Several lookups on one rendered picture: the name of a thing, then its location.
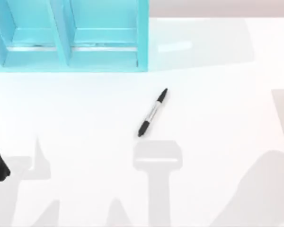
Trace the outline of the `black and white marker pen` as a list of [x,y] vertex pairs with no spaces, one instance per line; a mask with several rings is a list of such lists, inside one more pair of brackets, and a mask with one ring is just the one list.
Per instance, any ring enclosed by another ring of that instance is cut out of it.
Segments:
[[168,92],[168,88],[165,88],[161,94],[159,95],[159,97],[157,98],[155,104],[153,105],[153,107],[151,108],[150,112],[147,114],[146,118],[144,119],[143,123],[141,124],[139,130],[138,130],[138,137],[141,137],[143,136],[150,123],[152,122],[155,114],[157,113],[159,107],[161,106],[161,104],[163,103],[165,97],[166,97],[166,94]]

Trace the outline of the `light blue rack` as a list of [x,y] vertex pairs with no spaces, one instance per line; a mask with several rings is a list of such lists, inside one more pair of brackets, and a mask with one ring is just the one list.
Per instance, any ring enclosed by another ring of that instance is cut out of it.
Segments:
[[0,72],[144,72],[150,0],[0,0]]

